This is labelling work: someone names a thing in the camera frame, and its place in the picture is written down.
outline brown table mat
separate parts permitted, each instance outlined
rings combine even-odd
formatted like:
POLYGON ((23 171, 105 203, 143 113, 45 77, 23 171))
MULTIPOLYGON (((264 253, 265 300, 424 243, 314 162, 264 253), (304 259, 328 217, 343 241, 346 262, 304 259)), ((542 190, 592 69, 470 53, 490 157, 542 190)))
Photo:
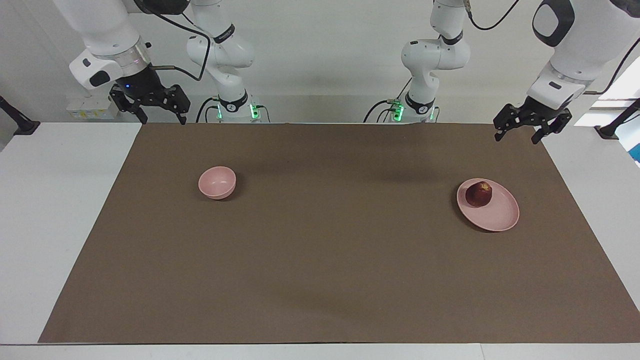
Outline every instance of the brown table mat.
POLYGON ((640 314, 545 148, 492 126, 142 127, 43 343, 626 343, 640 314), (224 202, 200 174, 238 174, 224 202), (465 180, 511 190, 487 233, 465 180))

